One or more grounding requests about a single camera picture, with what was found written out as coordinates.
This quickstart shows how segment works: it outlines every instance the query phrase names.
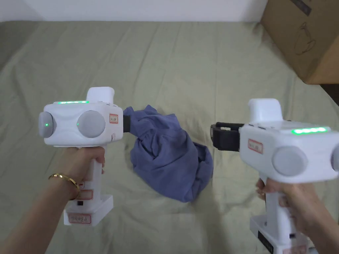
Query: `white wall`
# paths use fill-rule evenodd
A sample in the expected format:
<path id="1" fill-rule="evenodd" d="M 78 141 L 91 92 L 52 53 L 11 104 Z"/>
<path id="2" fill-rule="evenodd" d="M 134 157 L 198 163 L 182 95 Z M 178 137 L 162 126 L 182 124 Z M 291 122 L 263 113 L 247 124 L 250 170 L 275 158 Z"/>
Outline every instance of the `white wall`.
<path id="1" fill-rule="evenodd" d="M 0 21 L 259 21 L 266 2 L 267 0 L 0 0 Z"/>

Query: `blue cloth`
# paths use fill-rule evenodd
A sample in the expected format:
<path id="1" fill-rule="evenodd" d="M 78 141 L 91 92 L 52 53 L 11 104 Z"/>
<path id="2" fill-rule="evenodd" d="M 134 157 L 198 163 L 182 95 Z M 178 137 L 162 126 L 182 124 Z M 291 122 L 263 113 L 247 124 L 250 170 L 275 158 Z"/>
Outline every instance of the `blue cloth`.
<path id="1" fill-rule="evenodd" d="M 206 146 L 192 142 L 175 114 L 161 115 L 148 105 L 124 110 L 137 136 L 131 150 L 134 171 L 160 194 L 182 202 L 194 200 L 208 184 L 213 159 Z"/>

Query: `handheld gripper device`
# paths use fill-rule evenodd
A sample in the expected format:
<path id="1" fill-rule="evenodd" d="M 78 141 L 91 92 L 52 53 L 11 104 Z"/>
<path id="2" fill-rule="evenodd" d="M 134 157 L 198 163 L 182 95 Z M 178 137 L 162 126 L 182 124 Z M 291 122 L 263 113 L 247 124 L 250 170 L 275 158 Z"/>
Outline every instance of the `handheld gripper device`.
<path id="1" fill-rule="evenodd" d="M 328 126 L 283 120 L 276 99 L 252 99 L 248 105 L 248 124 L 211 126 L 216 148 L 239 151 L 265 183 L 268 177 L 291 184 L 338 177 L 338 132 Z M 307 237 L 296 230 L 282 193 L 266 194 L 266 215 L 252 217 L 250 230 L 271 254 L 308 253 Z"/>
<path id="2" fill-rule="evenodd" d="M 92 87 L 86 101 L 48 104 L 39 115 L 39 134 L 47 145 L 92 147 L 106 145 L 129 132 L 130 118 L 113 104 L 114 89 Z M 80 193 L 64 210 L 64 224 L 95 226 L 113 208 L 112 195 L 101 195 L 102 165 L 92 160 Z"/>

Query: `cardboard box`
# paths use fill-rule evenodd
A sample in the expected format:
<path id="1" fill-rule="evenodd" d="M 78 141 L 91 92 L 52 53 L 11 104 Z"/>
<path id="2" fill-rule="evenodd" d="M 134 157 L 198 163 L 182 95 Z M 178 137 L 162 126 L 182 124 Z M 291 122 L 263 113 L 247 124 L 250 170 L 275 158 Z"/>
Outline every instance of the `cardboard box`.
<path id="1" fill-rule="evenodd" d="M 339 0 L 268 0 L 261 19 L 307 84 L 339 84 Z"/>

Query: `human hand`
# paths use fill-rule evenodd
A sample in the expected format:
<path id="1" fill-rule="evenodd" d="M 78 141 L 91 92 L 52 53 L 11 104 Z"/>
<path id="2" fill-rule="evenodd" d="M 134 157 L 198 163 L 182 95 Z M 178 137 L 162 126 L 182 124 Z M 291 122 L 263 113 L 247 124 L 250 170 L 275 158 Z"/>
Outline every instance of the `human hand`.
<path id="1" fill-rule="evenodd" d="M 284 184 L 267 179 L 266 185 L 259 179 L 257 184 L 259 197 L 265 200 L 265 194 L 281 192 L 286 195 L 296 229 L 309 235 L 315 224 L 329 216 L 318 198 L 313 184 Z"/>
<path id="2" fill-rule="evenodd" d="M 62 155 L 62 166 L 58 173 L 63 173 L 72 178 L 77 184 L 85 177 L 91 160 L 96 160 L 105 166 L 105 149 L 97 147 L 68 147 Z"/>

